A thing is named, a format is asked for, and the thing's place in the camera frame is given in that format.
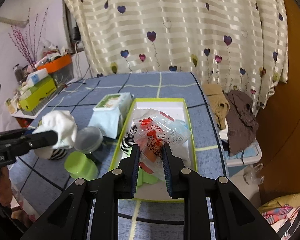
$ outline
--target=plastic bag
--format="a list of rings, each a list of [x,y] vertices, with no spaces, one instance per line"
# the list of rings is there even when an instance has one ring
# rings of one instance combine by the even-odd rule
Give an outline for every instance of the plastic bag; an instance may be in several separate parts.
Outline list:
[[[164,180],[161,148],[169,143],[173,152],[191,135],[189,129],[179,120],[163,112],[149,109],[142,117],[133,120],[135,143],[140,147],[139,166],[149,174]]]
[[[257,166],[248,166],[243,173],[243,178],[249,185],[260,185],[263,183],[265,176],[260,177],[260,171],[263,169],[263,163],[259,163]]]

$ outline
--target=table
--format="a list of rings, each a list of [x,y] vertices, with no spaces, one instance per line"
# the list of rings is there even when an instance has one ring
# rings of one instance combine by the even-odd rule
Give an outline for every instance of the table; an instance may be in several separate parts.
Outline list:
[[[69,110],[78,129],[82,129],[89,123],[93,106],[106,94],[130,92],[135,98],[184,98],[192,125],[198,172],[212,179],[228,176],[218,128],[207,98],[194,74],[117,74],[87,79],[85,83],[71,84],[60,92],[31,125],[36,127],[42,116],[52,110]],[[116,143],[116,140],[105,138],[102,151],[98,154],[98,160],[101,162],[98,166],[99,177],[108,172]],[[74,181],[64,169],[64,161],[65,158],[57,161],[39,159],[32,151],[18,158],[10,169],[11,181],[16,188],[15,194],[21,194],[39,214],[42,214]],[[211,237],[215,239],[209,198],[207,201]],[[119,200],[119,239],[182,239],[183,214],[183,203]]]

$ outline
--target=white cloth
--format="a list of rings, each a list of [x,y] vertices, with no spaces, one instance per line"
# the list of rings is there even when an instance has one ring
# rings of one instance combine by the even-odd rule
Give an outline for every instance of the white cloth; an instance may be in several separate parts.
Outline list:
[[[43,159],[52,156],[54,149],[70,149],[74,146],[77,136],[77,125],[69,111],[51,111],[42,117],[42,125],[33,133],[40,133],[53,130],[58,134],[58,141],[53,146],[35,149],[34,153]]]
[[[227,120],[226,120],[226,128],[219,131],[221,140],[227,140],[228,141],[228,131],[229,131],[228,123],[227,123]]]

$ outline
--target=striped curtain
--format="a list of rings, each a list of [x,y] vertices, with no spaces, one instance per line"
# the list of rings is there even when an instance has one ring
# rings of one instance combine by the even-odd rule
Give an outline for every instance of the striped curtain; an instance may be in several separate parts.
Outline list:
[[[65,0],[95,76],[191,71],[253,110],[287,81],[283,0]]]

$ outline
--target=electrical cable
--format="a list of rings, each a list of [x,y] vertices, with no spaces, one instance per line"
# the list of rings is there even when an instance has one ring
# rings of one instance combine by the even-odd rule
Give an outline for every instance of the electrical cable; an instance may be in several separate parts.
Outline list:
[[[73,84],[73,83],[86,84],[86,83],[80,82],[80,81],[83,80],[83,79],[86,77],[86,75],[87,75],[89,69],[90,69],[90,64],[89,64],[89,66],[88,66],[88,68],[87,68],[87,71],[85,72],[84,76],[83,76],[81,79],[79,79],[79,80],[77,80],[77,81],[74,81],[74,82],[70,82],[70,83],[68,83],[68,84],[66,84],[66,85],[68,86],[68,85],[71,85],[71,84]]]
[[[74,50],[75,50],[75,64],[77,66],[77,74],[78,74],[78,77],[79,78],[82,78],[82,72],[81,72],[81,68],[80,68],[80,64],[79,64],[79,61],[80,61],[80,55],[79,53],[77,52],[77,43],[79,41],[76,41],[75,44],[74,44]]]

